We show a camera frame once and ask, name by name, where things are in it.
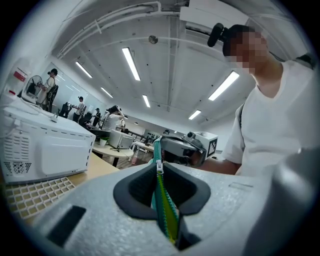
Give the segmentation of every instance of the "white grid tray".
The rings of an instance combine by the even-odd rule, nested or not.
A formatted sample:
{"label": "white grid tray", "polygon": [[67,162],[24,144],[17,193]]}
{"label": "white grid tray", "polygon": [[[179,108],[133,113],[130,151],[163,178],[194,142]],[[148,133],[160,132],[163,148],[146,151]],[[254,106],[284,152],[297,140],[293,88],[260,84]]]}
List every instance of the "white grid tray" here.
{"label": "white grid tray", "polygon": [[75,185],[63,177],[39,183],[7,185],[5,195],[10,210],[22,219],[27,219],[74,188]]}

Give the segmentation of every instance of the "round ceiling fixture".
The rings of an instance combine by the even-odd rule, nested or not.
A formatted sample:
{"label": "round ceiling fixture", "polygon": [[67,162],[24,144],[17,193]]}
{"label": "round ceiling fixture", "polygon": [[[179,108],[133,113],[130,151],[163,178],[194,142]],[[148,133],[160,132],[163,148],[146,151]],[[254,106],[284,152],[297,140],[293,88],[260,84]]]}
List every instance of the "round ceiling fixture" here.
{"label": "round ceiling fixture", "polygon": [[155,35],[150,35],[149,36],[149,42],[153,45],[155,45],[156,43],[158,43],[158,38]]}

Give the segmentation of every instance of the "red label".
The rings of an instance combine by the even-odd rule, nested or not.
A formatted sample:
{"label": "red label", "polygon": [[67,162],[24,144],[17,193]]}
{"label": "red label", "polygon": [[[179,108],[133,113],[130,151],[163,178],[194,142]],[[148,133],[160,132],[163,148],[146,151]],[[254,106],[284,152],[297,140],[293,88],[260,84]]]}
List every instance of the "red label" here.
{"label": "red label", "polygon": [[25,78],[22,74],[18,73],[17,71],[14,72],[13,75],[14,75],[16,78],[18,78],[20,81],[22,81],[22,82],[24,82],[24,81],[26,80],[26,78]]}

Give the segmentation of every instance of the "floor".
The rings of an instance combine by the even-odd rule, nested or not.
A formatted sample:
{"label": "floor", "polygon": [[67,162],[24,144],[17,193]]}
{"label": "floor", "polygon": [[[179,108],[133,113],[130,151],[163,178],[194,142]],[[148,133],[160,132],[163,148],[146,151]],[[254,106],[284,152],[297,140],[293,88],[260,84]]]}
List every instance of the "floor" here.
{"label": "floor", "polygon": [[[139,151],[138,158],[137,158],[135,164],[132,164],[131,161],[128,161],[129,158],[119,158],[119,161],[118,161],[118,164],[117,164],[116,167],[119,170],[123,170],[123,169],[128,168],[128,167],[147,164],[152,158],[154,158],[154,153],[153,152],[148,151],[148,153],[144,153],[142,151]],[[114,158],[111,157],[111,156],[104,156],[102,159],[105,160],[107,163],[109,163],[111,165],[114,162]]]}

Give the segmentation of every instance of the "fluorescent light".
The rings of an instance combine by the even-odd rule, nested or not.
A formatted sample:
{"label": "fluorescent light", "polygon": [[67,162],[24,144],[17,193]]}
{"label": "fluorescent light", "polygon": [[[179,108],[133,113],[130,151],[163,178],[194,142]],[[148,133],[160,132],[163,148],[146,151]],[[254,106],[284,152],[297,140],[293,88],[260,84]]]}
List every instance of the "fluorescent light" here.
{"label": "fluorescent light", "polygon": [[142,95],[142,97],[143,97],[143,99],[144,99],[144,102],[145,102],[146,106],[147,106],[148,108],[150,108],[150,104],[149,104],[147,95]]}
{"label": "fluorescent light", "polygon": [[219,97],[234,81],[237,80],[239,74],[232,71],[231,74],[223,81],[223,83],[219,86],[218,89],[209,97],[210,101],[214,101],[216,98]]}
{"label": "fluorescent light", "polygon": [[66,81],[66,80],[64,80],[60,75],[57,74],[57,76],[60,77],[63,81]]}
{"label": "fluorescent light", "polygon": [[105,90],[105,88],[101,87],[101,89],[102,89],[106,94],[108,94],[111,98],[113,98],[112,95]]}
{"label": "fluorescent light", "polygon": [[123,48],[122,52],[124,54],[124,57],[125,57],[126,61],[128,62],[128,65],[129,65],[129,67],[131,69],[131,72],[132,72],[132,74],[134,76],[134,79],[137,80],[137,81],[140,81],[140,76],[138,74],[136,65],[134,63],[134,59],[132,58],[130,49],[129,48]]}
{"label": "fluorescent light", "polygon": [[196,110],[190,117],[189,117],[189,119],[190,120],[192,120],[192,119],[194,119],[197,115],[199,115],[201,113],[201,111],[200,110]]}
{"label": "fluorescent light", "polygon": [[82,71],[83,71],[84,73],[86,73],[86,75],[87,75],[88,77],[92,78],[92,76],[88,73],[88,71],[86,71],[85,68],[84,68],[83,66],[81,66],[81,64],[80,64],[78,61],[77,61],[75,64],[77,64],[78,67],[79,67],[80,69],[82,69]]}
{"label": "fluorescent light", "polygon": [[69,86],[66,85],[66,87],[68,87],[71,91],[73,91]]}
{"label": "fluorescent light", "polygon": [[74,89],[76,89],[78,92],[80,92],[76,87],[74,87],[73,85],[71,85]]}

